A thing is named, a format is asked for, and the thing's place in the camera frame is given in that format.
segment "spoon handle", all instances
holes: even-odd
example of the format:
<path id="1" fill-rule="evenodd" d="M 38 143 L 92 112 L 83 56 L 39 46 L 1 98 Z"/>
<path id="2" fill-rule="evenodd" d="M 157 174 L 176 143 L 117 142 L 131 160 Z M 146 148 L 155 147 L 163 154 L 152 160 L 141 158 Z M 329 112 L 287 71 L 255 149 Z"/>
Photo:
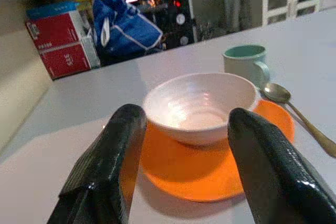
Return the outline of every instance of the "spoon handle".
<path id="1" fill-rule="evenodd" d="M 309 129 L 310 133 L 315 137 L 317 142 L 321 145 L 321 147 L 325 150 L 325 152 L 331 156 L 336 157 L 336 143 L 330 140 L 326 135 L 320 132 L 314 125 L 312 125 L 307 118 L 305 118 L 297 108 L 294 107 L 293 104 L 287 102 L 287 104 L 295 111 L 295 113 L 303 120 Z"/>

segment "white table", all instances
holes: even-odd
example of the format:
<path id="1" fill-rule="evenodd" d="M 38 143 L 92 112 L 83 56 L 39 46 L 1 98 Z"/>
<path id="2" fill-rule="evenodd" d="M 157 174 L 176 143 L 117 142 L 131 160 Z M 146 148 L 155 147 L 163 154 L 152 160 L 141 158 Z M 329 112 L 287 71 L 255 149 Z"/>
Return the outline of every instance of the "white table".
<path id="1" fill-rule="evenodd" d="M 0 223 L 45 223 L 75 160 L 125 103 L 192 72 L 223 72 L 221 52 L 264 45 L 273 82 L 336 140 L 336 9 L 165 51 L 55 81 L 0 157 Z M 295 147 L 336 192 L 336 160 L 296 122 Z M 243 196 L 214 203 L 176 199 L 139 172 L 130 223 L 253 223 Z"/>

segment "white ceramic bowl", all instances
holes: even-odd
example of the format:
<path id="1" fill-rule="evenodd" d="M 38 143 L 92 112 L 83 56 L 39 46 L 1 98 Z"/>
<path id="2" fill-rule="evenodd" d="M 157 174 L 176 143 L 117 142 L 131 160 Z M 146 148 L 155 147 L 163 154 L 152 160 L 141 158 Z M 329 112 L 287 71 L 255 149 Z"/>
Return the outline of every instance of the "white ceramic bowl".
<path id="1" fill-rule="evenodd" d="M 230 73 L 195 73 L 162 83 L 146 96 L 148 120 L 179 142 L 210 145 L 227 137 L 234 108 L 254 110 L 259 95 L 252 82 Z"/>

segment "blue fabric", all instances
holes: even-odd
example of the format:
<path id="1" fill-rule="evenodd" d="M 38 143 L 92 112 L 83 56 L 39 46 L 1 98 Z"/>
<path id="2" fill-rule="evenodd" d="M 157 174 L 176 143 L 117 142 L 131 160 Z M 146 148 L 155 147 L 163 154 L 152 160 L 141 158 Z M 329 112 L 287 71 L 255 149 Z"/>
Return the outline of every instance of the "blue fabric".
<path id="1" fill-rule="evenodd" d="M 124 0 L 94 0 L 94 26 L 97 33 L 97 50 L 111 57 L 142 53 L 154 48 L 162 32 Z M 104 19 L 110 23 L 110 40 L 102 46 L 100 35 Z"/>

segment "red box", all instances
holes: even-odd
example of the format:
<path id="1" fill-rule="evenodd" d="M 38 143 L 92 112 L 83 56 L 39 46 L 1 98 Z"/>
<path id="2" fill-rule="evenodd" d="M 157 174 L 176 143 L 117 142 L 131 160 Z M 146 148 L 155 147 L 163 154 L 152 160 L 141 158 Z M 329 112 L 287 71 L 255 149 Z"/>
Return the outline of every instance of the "red box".
<path id="1" fill-rule="evenodd" d="M 30 20 L 26 26 L 39 51 L 75 43 L 85 36 L 83 21 L 77 10 Z"/>
<path id="2" fill-rule="evenodd" d="M 90 70 L 86 52 L 81 43 L 40 52 L 41 59 L 52 79 Z"/>

